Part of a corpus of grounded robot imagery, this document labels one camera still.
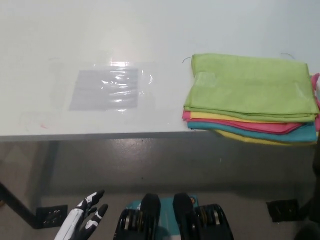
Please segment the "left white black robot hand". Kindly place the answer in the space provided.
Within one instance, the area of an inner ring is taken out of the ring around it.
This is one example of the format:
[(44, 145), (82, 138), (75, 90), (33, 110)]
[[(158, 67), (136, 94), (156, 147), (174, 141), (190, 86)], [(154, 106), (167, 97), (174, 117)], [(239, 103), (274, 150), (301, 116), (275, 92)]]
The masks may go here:
[(95, 205), (103, 197), (105, 191), (96, 191), (85, 197), (73, 208), (62, 223), (54, 240), (88, 240), (108, 210), (108, 204), (99, 209)]

